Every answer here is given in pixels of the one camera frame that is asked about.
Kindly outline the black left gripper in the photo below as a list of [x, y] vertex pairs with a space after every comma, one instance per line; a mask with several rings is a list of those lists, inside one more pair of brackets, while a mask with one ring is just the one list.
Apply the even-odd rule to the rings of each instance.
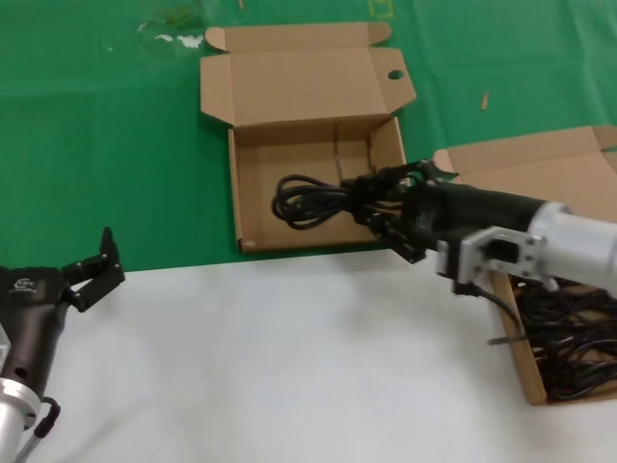
[[110, 227], [99, 253], [62, 268], [1, 269], [1, 327], [11, 343], [1, 376], [46, 390], [68, 304], [84, 313], [125, 281]]

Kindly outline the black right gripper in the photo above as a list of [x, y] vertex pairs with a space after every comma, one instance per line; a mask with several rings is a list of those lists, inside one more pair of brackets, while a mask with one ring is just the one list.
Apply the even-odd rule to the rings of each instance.
[[440, 240], [453, 236], [491, 227], [525, 232], [543, 205], [534, 198], [441, 182], [456, 177], [431, 160], [380, 169], [374, 176], [379, 186], [394, 187], [405, 179], [412, 185], [422, 184], [404, 194], [400, 220], [392, 212], [364, 207], [355, 213], [355, 221], [403, 260], [415, 264], [426, 258], [426, 249], [435, 250]]

